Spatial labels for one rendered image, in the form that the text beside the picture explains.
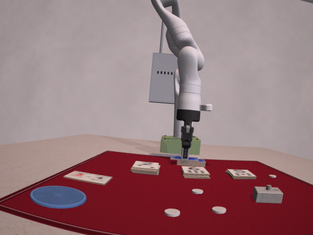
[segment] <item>green box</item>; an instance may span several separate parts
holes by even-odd
[[[191,141],[189,154],[199,155],[200,145],[201,140],[194,136]],[[173,136],[162,136],[160,152],[181,154],[181,138],[175,138]]]

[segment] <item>stack of cards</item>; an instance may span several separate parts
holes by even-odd
[[[135,161],[131,168],[132,173],[146,174],[146,175],[158,175],[160,171],[160,165],[158,163],[140,162]]]
[[[72,180],[79,180],[88,183],[94,183],[99,185],[106,185],[111,179],[111,176],[104,176],[104,175],[95,175],[90,173],[85,173],[81,171],[73,171],[70,174],[64,176],[64,178],[72,179]]]
[[[233,169],[227,169],[226,173],[230,175],[231,178],[238,180],[238,179],[244,179],[244,180],[255,180],[256,175],[252,174],[248,170],[233,170]]]
[[[189,157],[188,160],[182,160],[180,156],[172,156],[171,160],[177,160],[177,165],[201,166],[205,167],[205,160]]]
[[[182,166],[182,175],[190,179],[210,179],[210,173],[204,167]]]

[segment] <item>gray control box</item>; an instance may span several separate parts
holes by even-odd
[[[174,72],[178,69],[174,54],[153,53],[149,102],[174,104]]]
[[[283,192],[279,188],[272,188],[271,185],[254,187],[253,198],[255,202],[260,203],[282,203]]]

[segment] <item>red mat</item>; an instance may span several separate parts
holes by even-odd
[[[159,175],[131,173],[135,161],[158,162]],[[89,235],[313,234],[313,185],[257,161],[206,160],[205,168],[211,179],[185,179],[167,157],[107,151],[0,199],[0,210]],[[248,169],[257,179],[233,180],[227,169]],[[113,178],[104,186],[63,178],[74,170]],[[254,201],[254,187],[266,185],[283,192],[282,204]],[[71,209],[42,207],[30,193],[43,186],[78,189],[87,201]],[[215,206],[226,213],[213,213]],[[168,208],[180,216],[166,216]]]

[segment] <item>beige table surface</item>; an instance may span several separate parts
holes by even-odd
[[[160,153],[159,141],[78,135],[0,145],[0,198],[107,150]],[[259,161],[313,184],[313,161],[258,147],[201,145],[202,159]],[[78,235],[0,211],[0,235]]]

